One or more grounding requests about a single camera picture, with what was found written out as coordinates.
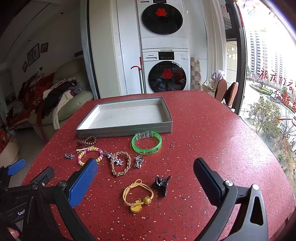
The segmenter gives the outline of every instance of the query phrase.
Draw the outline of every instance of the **brown slipper sole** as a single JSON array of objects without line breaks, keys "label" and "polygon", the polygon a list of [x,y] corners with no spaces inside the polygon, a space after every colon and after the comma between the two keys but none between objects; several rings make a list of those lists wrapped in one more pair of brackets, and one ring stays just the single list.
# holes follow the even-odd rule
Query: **brown slipper sole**
[{"label": "brown slipper sole", "polygon": [[234,98],[237,94],[238,86],[239,86],[239,83],[234,82],[231,84],[231,86],[226,91],[225,97],[224,97],[226,105],[230,106],[233,104]]},{"label": "brown slipper sole", "polygon": [[215,99],[218,100],[219,102],[222,102],[224,95],[227,90],[227,83],[224,79],[219,80],[215,92]]}]

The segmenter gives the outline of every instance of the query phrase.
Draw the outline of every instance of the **sofa armrest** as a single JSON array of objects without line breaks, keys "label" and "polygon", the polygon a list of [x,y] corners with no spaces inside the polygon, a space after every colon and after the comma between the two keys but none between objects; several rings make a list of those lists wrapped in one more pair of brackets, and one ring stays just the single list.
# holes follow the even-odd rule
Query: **sofa armrest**
[{"label": "sofa armrest", "polygon": [[[58,113],[59,121],[68,119],[71,115],[74,114],[76,110],[78,110],[82,105],[84,105],[87,101],[92,100],[93,98],[94,96],[91,91],[85,91],[74,96],[72,99],[69,100],[67,104],[65,104],[60,109]],[[45,116],[45,118],[42,119],[42,125],[52,124],[52,114],[54,112],[54,109],[55,108],[52,109],[48,116]],[[30,115],[29,123],[31,123],[32,125],[37,125],[37,114],[35,114],[35,111]]]}]

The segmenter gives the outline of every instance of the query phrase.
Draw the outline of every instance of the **sky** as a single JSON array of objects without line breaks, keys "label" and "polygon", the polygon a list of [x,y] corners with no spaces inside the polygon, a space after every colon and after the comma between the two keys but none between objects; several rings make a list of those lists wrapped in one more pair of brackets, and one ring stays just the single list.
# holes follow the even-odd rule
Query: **sky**
[{"label": "sky", "polygon": [[238,0],[237,4],[242,14],[245,31],[262,31],[268,48],[275,48],[282,53],[284,65],[288,68],[288,79],[296,81],[294,74],[296,46],[281,21],[258,0]]}]

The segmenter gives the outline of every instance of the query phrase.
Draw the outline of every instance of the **yellow hair tie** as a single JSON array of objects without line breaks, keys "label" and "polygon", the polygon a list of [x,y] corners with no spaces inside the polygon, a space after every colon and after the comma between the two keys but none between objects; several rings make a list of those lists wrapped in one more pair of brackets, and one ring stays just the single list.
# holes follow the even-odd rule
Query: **yellow hair tie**
[{"label": "yellow hair tie", "polygon": [[[149,192],[151,192],[151,197],[146,196],[146,197],[144,197],[143,201],[142,200],[136,200],[133,203],[127,202],[126,201],[126,196],[128,195],[129,191],[132,188],[137,187],[137,186],[141,186],[141,187],[145,188],[146,190],[148,190]],[[138,213],[138,212],[140,212],[142,210],[142,205],[143,204],[150,204],[151,203],[151,200],[154,197],[154,193],[153,193],[153,191],[151,190],[150,187],[148,187],[146,184],[142,183],[141,179],[137,179],[134,183],[132,183],[126,189],[124,189],[122,197],[123,197],[124,203],[126,205],[130,206],[131,211],[133,213]]]}]

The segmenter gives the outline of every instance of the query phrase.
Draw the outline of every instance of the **framed picture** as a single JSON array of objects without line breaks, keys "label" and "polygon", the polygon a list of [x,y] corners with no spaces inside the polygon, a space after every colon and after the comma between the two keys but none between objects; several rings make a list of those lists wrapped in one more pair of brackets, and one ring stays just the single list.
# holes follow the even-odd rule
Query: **framed picture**
[{"label": "framed picture", "polygon": [[40,53],[47,52],[48,50],[48,43],[41,44]]},{"label": "framed picture", "polygon": [[34,60],[34,62],[35,62],[36,59],[38,59],[38,58],[40,57],[39,43],[36,44],[32,50],[33,50],[33,60]]},{"label": "framed picture", "polygon": [[31,49],[29,51],[29,53],[27,53],[27,56],[28,56],[28,65],[30,66],[34,62],[34,59],[33,59],[33,49]]},{"label": "framed picture", "polygon": [[27,65],[27,62],[25,61],[24,64],[23,64],[23,66],[22,66],[22,70],[24,72],[26,72],[27,68],[28,68],[28,65]]}]

